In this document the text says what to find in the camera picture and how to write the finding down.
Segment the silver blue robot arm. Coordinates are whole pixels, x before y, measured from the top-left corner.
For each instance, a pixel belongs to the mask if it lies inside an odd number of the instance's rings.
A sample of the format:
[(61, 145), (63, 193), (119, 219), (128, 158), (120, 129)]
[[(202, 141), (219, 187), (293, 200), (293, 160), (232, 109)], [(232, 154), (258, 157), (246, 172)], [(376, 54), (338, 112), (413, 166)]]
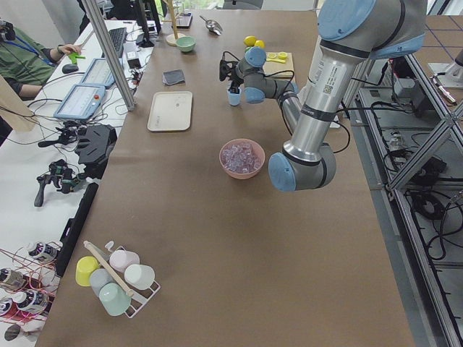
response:
[(243, 87), (248, 103), (277, 101), (292, 138), (268, 160), (275, 188), (317, 189), (331, 182), (336, 159), (324, 141), (358, 64), (418, 51), (425, 38), (426, 1), (326, 1), (318, 16), (320, 56), (313, 59), (306, 97), (290, 82), (265, 76), (266, 53), (249, 48), (239, 61), (221, 60), (219, 79)]

